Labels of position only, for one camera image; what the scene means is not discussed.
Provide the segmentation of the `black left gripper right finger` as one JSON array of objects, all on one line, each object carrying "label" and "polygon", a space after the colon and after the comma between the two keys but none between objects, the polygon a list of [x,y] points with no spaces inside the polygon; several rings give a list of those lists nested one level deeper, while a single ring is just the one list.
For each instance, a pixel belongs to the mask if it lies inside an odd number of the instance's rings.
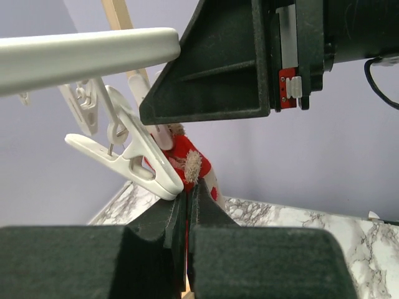
[{"label": "black left gripper right finger", "polygon": [[188,196],[188,278],[196,298],[356,298],[326,230],[242,227],[204,181]]}]

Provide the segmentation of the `red beige reindeer sock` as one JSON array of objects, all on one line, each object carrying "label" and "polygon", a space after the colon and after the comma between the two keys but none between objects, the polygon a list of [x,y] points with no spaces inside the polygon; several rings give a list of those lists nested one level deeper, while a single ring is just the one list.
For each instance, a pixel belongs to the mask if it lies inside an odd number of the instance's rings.
[{"label": "red beige reindeer sock", "polygon": [[225,210],[225,198],[218,186],[216,174],[209,160],[199,152],[186,136],[181,123],[167,124],[173,138],[174,147],[163,150],[164,155],[181,178],[188,194],[200,179],[203,179],[213,201]]}]

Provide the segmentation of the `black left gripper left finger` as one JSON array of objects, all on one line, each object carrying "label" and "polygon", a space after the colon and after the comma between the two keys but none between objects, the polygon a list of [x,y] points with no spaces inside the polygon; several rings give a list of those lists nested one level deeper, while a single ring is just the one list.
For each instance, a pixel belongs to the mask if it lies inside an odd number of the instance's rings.
[{"label": "black left gripper left finger", "polygon": [[2,298],[179,298],[186,196],[125,225],[1,229]]}]

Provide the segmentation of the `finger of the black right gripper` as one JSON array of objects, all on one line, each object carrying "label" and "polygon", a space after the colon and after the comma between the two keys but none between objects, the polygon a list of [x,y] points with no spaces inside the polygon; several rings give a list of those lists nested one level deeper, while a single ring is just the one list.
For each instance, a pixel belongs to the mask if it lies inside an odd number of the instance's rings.
[{"label": "finger of the black right gripper", "polygon": [[269,1],[200,1],[140,105],[146,125],[268,116]]}]

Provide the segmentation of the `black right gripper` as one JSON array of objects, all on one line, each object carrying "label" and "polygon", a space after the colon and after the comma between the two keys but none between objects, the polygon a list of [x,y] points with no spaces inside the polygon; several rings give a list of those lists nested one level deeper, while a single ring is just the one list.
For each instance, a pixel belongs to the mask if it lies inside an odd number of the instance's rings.
[{"label": "black right gripper", "polygon": [[398,64],[398,1],[267,1],[271,29],[271,108],[309,109],[334,64],[364,60],[372,91],[388,106],[371,68]]}]

